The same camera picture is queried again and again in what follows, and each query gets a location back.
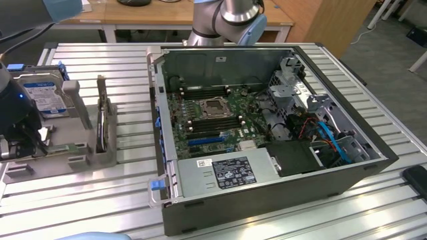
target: computer chassis side panel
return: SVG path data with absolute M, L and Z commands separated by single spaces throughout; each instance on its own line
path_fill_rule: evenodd
M 164 163 L 164 153 L 162 149 L 162 136 L 161 136 L 161 128 L 156 126 L 157 119 L 160 114 L 157 112 L 156 107 L 156 89 L 152 86 L 149 88 L 149 102 L 150 102 L 150 119 L 152 119 L 152 134 L 153 134 L 153 148 L 154 148 L 154 160 L 157 166 L 157 175 L 162 175 L 165 173 L 165 163 Z M 160 199 L 168 198 L 168 191 L 165 189 L 160 190 Z
M 174 236 L 340 195 L 388 161 L 350 167 L 162 208 L 164 234 Z

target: gray floor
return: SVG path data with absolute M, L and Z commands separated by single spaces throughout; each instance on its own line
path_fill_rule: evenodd
M 372 11 L 364 26 L 372 19 L 373 13 Z M 364 26 L 358 33 L 366 31 Z M 380 20 L 376 29 L 364 34 L 360 41 L 349 46 L 341 60 L 364 79 L 366 88 L 385 107 L 427 144 L 427 64 L 418 68 L 416 74 L 406 70 L 427 49 L 405 37 L 408 31 L 409 27 L 393 18 L 386 21 Z M 173 36 L 169 32 L 166 37 L 164 31 L 150 30 L 134 32 L 132 41 L 164 42 L 166 39 L 168 42 L 180 42 L 188 34 L 188 31 L 184 31 Z M 0 45 L 0 52 L 15 42 L 17 40 Z M 34 65 L 45 42 L 97 43 L 100 37 L 96 30 L 52 29 L 13 51 L 3 62 Z
M 358 34 L 368 30 L 365 26 L 373 13 L 366 17 Z M 416 73 L 408 71 L 427 49 L 405 37 L 409 29 L 394 18 L 380 20 L 374 30 L 349 46 L 340 59 L 364 79 L 376 98 L 427 144 L 427 63 Z

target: blue hard drive label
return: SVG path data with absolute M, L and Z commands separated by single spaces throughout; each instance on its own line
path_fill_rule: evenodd
M 24 83 L 22 86 L 28 97 L 34 100 L 37 109 L 42 114 L 52 115 L 66 111 L 66 106 L 61 96 L 57 94 L 53 82 Z
M 212 167 L 220 189 L 229 189 L 256 183 L 250 164 L 245 156 L 213 161 Z

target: desk leg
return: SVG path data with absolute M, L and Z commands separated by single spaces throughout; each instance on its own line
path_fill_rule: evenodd
M 104 29 L 106 43 L 114 44 L 117 42 L 114 33 L 116 26 L 112 24 L 105 24 L 101 26 L 101 28 Z
M 388 6 L 388 4 L 389 4 L 390 1 L 392 1 L 392 0 L 384 0 L 384 2 L 381 3 L 381 6 L 380 6 L 380 8 L 378 8 L 378 10 L 377 10 L 373 18 L 372 18 L 372 21 L 370 21 L 370 22 L 368 23 L 368 25 L 366 25 L 366 28 L 368 28 L 368 29 L 372 29 L 372 28 L 373 28 L 373 25 L 374 25 L 376 22 L 378 21 L 380 16 L 382 15 L 382 12 L 385 11 L 385 8 L 386 8 L 386 6 Z
M 414 72 L 420 65 L 427 61 L 427 51 L 424 52 L 424 54 L 420 56 L 420 58 L 416 60 L 416 62 L 413 63 L 413 65 L 409 67 L 408 71 L 409 72 Z
M 413 6 L 413 4 L 414 4 L 416 1 L 417 1 L 417 0 L 413 0 L 413 1 L 410 2 L 409 6 L 406 6 L 406 8 L 405 8 L 405 10 L 404 10 L 404 12 L 402 12 L 402 14 L 401 14 L 401 16 L 398 17 L 398 22 L 401 22 L 402 19 L 405 19 L 405 16 L 408 15 L 408 12 L 409 12 L 409 10 L 410 10 L 410 8 L 412 8 L 412 6 Z
M 401 0 L 393 0 L 393 3 L 390 5 L 390 7 L 388 8 L 388 11 L 385 12 L 384 16 L 381 16 L 381 19 L 385 21 L 389 17 L 389 15 L 393 13 L 393 11 L 396 10 L 396 7 L 398 6 Z
M 274 40 L 273 40 L 274 43 L 284 43 L 285 42 L 289 30 L 290 30 L 289 26 L 284 26 L 280 28 L 280 31 L 277 32 L 277 36 L 274 37 Z
M 97 34 L 98 34 L 98 39 L 101 43 L 106 43 L 106 38 L 105 38 L 105 33 L 104 30 L 97 30 Z

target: slotted metal surface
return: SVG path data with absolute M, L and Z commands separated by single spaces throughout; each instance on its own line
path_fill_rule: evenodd
M 326 50 L 309 43 L 300 47 L 398 155 L 398 161 L 338 196 L 186 235 L 164 236 L 161 212 L 158 208 L 149 208 L 146 196 L 148 179 L 157 175 L 145 60 L 148 45 L 152 43 L 65 43 L 52 53 L 46 64 L 61 61 L 68 66 L 69 77 L 80 83 L 86 105 L 97 101 L 97 75 L 108 78 L 108 95 L 118 108 L 118 164 L 93 172 L 6 185 L 0 200 L 1 239 L 54 239 L 93 231 L 156 240 L 376 240 L 427 236 L 427 204 L 400 175 L 412 165 L 427 167 L 425 146 Z M 309 72 L 305 79 L 320 94 L 321 85 Z

